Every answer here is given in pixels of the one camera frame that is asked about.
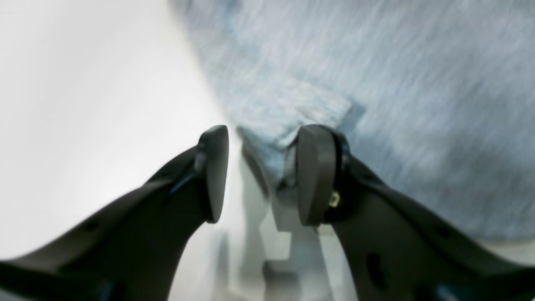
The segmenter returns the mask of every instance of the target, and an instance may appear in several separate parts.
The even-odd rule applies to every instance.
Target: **towel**
[[[301,125],[476,239],[535,237],[535,2],[174,0],[276,187]]]

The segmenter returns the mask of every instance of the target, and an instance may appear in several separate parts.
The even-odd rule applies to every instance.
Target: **light blue cloth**
[[[534,1],[175,3],[272,185],[322,123],[473,237],[535,237]]]

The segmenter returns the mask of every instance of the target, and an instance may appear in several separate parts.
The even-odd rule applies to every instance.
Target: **black plastic arm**
[[[535,268],[487,252],[388,187],[337,131],[302,127],[296,156],[301,220],[332,225],[360,301],[535,298]]]
[[[167,300],[197,228],[218,221],[228,159],[225,126],[57,240],[0,262],[0,288],[31,300]]]

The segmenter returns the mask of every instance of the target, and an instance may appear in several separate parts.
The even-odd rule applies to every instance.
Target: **white surface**
[[[0,259],[140,186],[215,124],[228,121],[165,1],[0,1]],[[329,228],[321,243],[278,233],[230,134],[223,214],[189,241],[170,300],[354,299]],[[280,272],[268,283],[265,264]]]

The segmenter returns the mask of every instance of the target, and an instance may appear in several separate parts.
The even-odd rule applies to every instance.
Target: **screw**
[[[340,204],[340,194],[338,193],[338,191],[333,190],[333,192],[331,193],[331,198],[329,200],[329,206],[336,208],[338,207],[339,204]]]

